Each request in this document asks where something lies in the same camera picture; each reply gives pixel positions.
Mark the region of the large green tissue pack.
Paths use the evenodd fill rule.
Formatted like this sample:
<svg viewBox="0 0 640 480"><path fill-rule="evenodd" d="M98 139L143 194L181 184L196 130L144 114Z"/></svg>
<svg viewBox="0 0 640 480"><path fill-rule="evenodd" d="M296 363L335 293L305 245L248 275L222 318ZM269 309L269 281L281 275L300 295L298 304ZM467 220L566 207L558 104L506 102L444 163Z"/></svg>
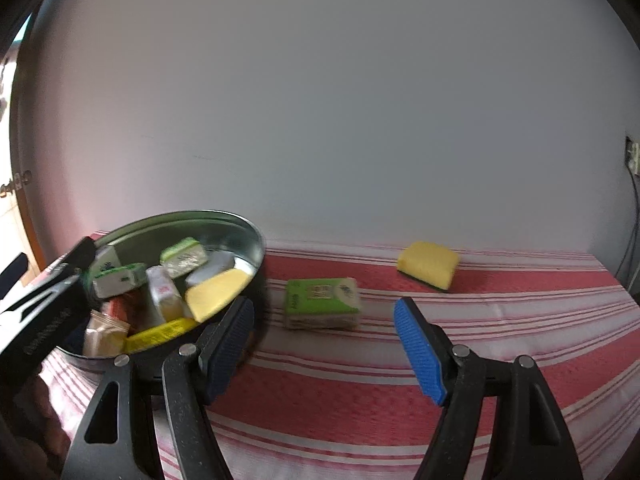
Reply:
<svg viewBox="0 0 640 480"><path fill-rule="evenodd" d="M99 299L107 299L140 288L147 281L146 265L136 262L96 274L92 286Z"/></svg>

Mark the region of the yellow snack packet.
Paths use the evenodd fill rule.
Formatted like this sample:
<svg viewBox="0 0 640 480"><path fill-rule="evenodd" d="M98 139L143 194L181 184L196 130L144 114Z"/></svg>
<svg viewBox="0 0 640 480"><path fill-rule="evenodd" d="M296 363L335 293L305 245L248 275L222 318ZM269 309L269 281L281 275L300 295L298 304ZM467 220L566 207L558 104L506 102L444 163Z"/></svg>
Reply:
<svg viewBox="0 0 640 480"><path fill-rule="evenodd" d="M196 326L198 322L193 318L176 318L128 337L122 351L131 354L157 347L182 336Z"/></svg>

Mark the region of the small green tissue pack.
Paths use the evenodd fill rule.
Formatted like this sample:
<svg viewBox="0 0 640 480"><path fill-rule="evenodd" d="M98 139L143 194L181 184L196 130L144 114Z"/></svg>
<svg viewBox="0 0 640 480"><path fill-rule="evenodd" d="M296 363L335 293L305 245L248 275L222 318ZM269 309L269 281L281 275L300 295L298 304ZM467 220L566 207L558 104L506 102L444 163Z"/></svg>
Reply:
<svg viewBox="0 0 640 480"><path fill-rule="evenodd" d="M160 253L160 265L171 278L180 278L208 261L202 244L194 237L186 237Z"/></svg>

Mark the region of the yellow sponge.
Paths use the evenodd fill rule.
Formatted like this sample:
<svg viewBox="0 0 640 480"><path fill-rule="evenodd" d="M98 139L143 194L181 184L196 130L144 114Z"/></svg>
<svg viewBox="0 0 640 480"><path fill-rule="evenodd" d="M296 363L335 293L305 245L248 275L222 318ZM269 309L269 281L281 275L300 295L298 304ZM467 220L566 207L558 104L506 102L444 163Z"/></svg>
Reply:
<svg viewBox="0 0 640 480"><path fill-rule="evenodd" d="M430 242L414 242L397 259L397 270L440 290L450 289L460 262L453 250Z"/></svg>
<svg viewBox="0 0 640 480"><path fill-rule="evenodd" d="M190 287L184 298L194 320L203 323L227 307L251 278L240 269L230 269Z"/></svg>

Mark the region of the beige snack packet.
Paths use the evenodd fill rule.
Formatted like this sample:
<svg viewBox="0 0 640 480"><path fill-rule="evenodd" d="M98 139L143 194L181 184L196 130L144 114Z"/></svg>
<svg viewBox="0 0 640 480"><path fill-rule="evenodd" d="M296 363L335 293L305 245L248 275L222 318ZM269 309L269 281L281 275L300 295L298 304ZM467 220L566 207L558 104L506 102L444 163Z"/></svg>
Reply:
<svg viewBox="0 0 640 480"><path fill-rule="evenodd" d="M92 310L85 330L82 352L88 358L111 358L125 349L130 325L119 318L112 318Z"/></svg>

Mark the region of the red snack packet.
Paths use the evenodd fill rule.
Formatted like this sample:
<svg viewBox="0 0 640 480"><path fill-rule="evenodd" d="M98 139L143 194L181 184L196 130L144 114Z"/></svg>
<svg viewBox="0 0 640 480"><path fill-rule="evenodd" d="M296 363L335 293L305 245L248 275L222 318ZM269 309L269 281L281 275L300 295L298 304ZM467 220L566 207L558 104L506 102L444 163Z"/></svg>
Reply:
<svg viewBox="0 0 640 480"><path fill-rule="evenodd" d="M104 302L101 307L103 314L127 323L131 333L140 330L143 310L143 301L140 296L135 294L113 297Z"/></svg>

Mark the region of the brown wooden door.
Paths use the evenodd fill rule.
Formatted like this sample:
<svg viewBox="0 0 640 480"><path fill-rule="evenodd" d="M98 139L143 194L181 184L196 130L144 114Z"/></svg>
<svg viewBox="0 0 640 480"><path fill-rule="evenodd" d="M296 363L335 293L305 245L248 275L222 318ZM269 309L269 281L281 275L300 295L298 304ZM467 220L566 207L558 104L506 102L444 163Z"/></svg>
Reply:
<svg viewBox="0 0 640 480"><path fill-rule="evenodd" d="M26 42L34 28L32 21L37 17L38 12L34 11L24 21L18 30L14 41L11 44L10 52L15 58L15 70L11 86L11 99L9 106L9 151L12 169L12 178L16 172L30 170L26 162L22 161L21 142L24 136L21 134L21 97L24 93L26 79ZM26 242L26 254L29 258L29 265L35 275L39 274L46 266L42 246L38 240L32 213L29 210L27 192L30 184L14 194L20 222L24 231Z"/></svg>

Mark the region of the white pink small packet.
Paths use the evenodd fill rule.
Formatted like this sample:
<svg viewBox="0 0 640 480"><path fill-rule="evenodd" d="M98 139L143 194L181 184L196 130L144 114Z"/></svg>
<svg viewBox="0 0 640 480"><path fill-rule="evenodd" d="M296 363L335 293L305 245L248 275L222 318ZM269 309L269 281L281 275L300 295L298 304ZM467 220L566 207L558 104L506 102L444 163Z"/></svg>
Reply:
<svg viewBox="0 0 640 480"><path fill-rule="evenodd" d="M145 270L152 303L165 322L184 317L184 302L174 281L163 266Z"/></svg>

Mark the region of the round metal tin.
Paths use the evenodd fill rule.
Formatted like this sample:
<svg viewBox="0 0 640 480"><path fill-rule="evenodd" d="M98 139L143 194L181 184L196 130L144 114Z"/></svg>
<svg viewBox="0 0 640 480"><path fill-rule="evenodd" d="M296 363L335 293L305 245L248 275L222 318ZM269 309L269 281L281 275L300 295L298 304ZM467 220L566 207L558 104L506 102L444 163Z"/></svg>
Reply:
<svg viewBox="0 0 640 480"><path fill-rule="evenodd" d="M94 244L96 251L103 246L113 246L121 263L143 262L151 266L160 263L160 253L163 249L188 236L198 240L205 249L232 252L250 268L250 281L237 295L250 299L254 304L255 336L250 343L253 350L266 331L270 307L265 277L266 244L262 233L252 222L227 211L174 211L121 226L96 237ZM178 350L182 344L194 344L205 327L219 322L226 310L222 309L190 332L153 348L130 354L130 359L137 365L140 375L151 384L153 394L162 392L160 369L169 353ZM105 371L112 366L113 358L89 358L82 355L84 333L88 323L87 316L56 350L67 364L97 384Z"/></svg>

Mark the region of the red white striped cloth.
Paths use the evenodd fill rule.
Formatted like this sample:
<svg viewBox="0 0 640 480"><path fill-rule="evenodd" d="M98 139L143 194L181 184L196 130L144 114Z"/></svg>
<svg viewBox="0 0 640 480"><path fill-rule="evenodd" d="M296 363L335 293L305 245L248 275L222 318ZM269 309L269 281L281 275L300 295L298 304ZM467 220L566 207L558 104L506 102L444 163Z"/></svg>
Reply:
<svg viewBox="0 0 640 480"><path fill-rule="evenodd" d="M448 292L400 274L397 250L272 243L268 330L207 412L237 479L410 479L438 408L421 392L393 323L414 299L480 356L531 356L566 420L582 471L606 477L639 429L639 308L585 252L463 249ZM353 278L356 330L282 323L294 278Z"/></svg>

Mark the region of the wall power socket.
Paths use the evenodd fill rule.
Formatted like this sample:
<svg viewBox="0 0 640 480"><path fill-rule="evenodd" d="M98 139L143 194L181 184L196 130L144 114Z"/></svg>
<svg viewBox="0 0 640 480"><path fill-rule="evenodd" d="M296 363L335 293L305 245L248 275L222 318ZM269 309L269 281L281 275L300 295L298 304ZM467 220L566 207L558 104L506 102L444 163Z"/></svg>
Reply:
<svg viewBox="0 0 640 480"><path fill-rule="evenodd" d="M625 165L633 176L640 176L640 143L631 136L625 136Z"/></svg>

